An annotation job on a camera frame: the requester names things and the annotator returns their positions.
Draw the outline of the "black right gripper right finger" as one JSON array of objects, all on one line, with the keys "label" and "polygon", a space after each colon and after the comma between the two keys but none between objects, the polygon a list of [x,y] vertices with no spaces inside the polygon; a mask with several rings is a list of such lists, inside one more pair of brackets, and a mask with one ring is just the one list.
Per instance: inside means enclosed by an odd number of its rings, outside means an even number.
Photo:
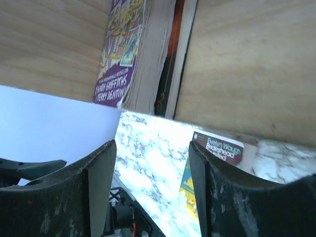
[{"label": "black right gripper right finger", "polygon": [[233,192],[229,212],[211,212],[204,237],[313,237],[316,234],[316,177],[279,184],[254,176],[257,187],[251,192]]}]

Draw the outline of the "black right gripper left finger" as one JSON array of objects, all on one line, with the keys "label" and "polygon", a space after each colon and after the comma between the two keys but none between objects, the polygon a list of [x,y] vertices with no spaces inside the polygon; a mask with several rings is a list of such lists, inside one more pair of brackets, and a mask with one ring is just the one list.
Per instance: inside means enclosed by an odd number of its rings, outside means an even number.
[{"label": "black right gripper left finger", "polygon": [[116,155],[110,140],[40,178],[0,179],[1,236],[102,236]]}]

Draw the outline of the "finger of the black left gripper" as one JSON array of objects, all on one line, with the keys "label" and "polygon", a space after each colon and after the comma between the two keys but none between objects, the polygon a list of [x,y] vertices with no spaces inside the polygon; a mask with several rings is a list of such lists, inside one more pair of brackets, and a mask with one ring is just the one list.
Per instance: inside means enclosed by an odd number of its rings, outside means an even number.
[{"label": "finger of the black left gripper", "polygon": [[64,160],[46,162],[21,162],[7,159],[0,160],[0,178],[9,180],[34,180],[55,172],[67,164]]}]

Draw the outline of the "Brideshead Revisited paperback book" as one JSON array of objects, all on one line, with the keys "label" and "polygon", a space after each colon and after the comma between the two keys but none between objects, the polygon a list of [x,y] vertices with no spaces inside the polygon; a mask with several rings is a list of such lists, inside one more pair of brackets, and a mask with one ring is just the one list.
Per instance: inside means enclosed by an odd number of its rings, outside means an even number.
[{"label": "Brideshead Revisited paperback book", "polygon": [[179,189],[179,205],[202,226],[210,224],[211,212],[237,211],[229,202],[233,192],[257,187],[253,162],[258,142],[246,135],[195,130]]}]

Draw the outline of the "purple 52-Storey Treehouse book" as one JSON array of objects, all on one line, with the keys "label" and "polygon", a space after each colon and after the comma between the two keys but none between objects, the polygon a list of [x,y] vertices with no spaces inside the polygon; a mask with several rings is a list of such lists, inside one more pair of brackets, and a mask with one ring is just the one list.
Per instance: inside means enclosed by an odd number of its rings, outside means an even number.
[{"label": "purple 52-Storey Treehouse book", "polygon": [[176,2],[112,2],[93,102],[154,113]]}]

